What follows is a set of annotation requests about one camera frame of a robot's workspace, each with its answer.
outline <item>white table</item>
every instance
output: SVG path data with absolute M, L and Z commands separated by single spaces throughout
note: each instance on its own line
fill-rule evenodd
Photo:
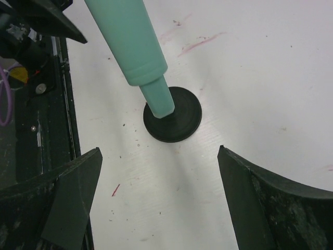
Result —
M 95 249 L 238 249 L 216 158 L 222 144 L 333 191 L 333 2 L 145 3 L 168 84 L 199 98 L 202 122 L 183 142 L 153 139 L 139 88 L 127 85 L 83 0 L 65 11 L 88 39 L 68 41 L 81 149 L 98 146 L 104 157 Z

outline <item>mint green cylinder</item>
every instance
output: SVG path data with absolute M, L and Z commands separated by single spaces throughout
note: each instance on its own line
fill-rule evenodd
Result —
M 157 118 L 174 111 L 168 69 L 142 0 L 85 0 L 129 85 L 139 86 Z

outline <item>metal bolt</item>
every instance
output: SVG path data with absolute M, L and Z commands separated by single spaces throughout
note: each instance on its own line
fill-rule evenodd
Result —
M 45 91 L 46 91 L 46 85 L 45 85 L 44 83 L 41 83 L 41 84 L 39 84 L 39 85 L 36 87 L 36 94 L 37 94 L 37 95 L 41 95 L 41 94 L 43 94 Z

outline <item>red scratch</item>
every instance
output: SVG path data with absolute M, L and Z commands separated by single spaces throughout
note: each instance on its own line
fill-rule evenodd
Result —
M 116 189 L 114 190 L 113 194 L 112 194 L 112 197 L 114 197 L 116 195 L 116 191 L 118 190 L 120 184 L 118 184 L 118 186 L 116 187 Z
M 226 33 L 227 33 L 227 32 L 220 32 L 219 34 L 216 34 L 216 35 L 214 35 L 214 36 L 212 36 L 212 37 L 210 37 L 210 38 L 207 38 L 207 39 L 204 40 L 204 41 L 201 41 L 201 42 L 199 42 L 199 43 L 192 44 L 192 45 L 188 46 L 187 48 L 183 49 L 183 51 L 178 55 L 178 57 L 180 57 L 180 56 L 182 56 L 182 55 L 188 53 L 189 51 L 191 51 L 191 50 L 194 49 L 195 47 L 198 47 L 198 46 L 203 45 L 203 44 L 205 44 L 205 43 L 209 43 L 209 42 L 213 41 L 214 39 L 218 38 L 220 35 L 223 35 L 223 34 L 226 34 Z
M 180 22 L 179 22 L 179 21 L 176 21 L 176 20 L 173 20 L 173 22 L 176 23 L 176 27 L 173 27 L 173 28 L 167 30 L 166 33 L 162 34 L 162 35 L 159 37 L 160 43 L 161 43 L 161 44 L 165 44 L 165 43 L 171 41 L 171 40 L 174 38 L 173 34 L 174 34 L 178 29 L 180 29 L 180 28 L 181 28 L 181 25 L 182 25 L 182 24 L 185 24 L 185 21 L 186 21 L 188 18 L 190 18 L 191 16 L 192 16 L 192 13 L 188 14 L 188 15 L 187 15 L 182 21 L 180 21 Z
M 323 169 L 326 169 L 327 171 L 333 171 L 333 164 L 329 164 L 323 167 Z

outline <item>black rubber disc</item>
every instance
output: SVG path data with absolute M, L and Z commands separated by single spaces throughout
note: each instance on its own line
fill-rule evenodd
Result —
M 144 123 L 148 132 L 162 142 L 180 142 L 199 127 L 202 109 L 197 97 L 182 87 L 170 87 L 175 111 L 162 119 L 156 118 L 148 104 L 144 109 Z

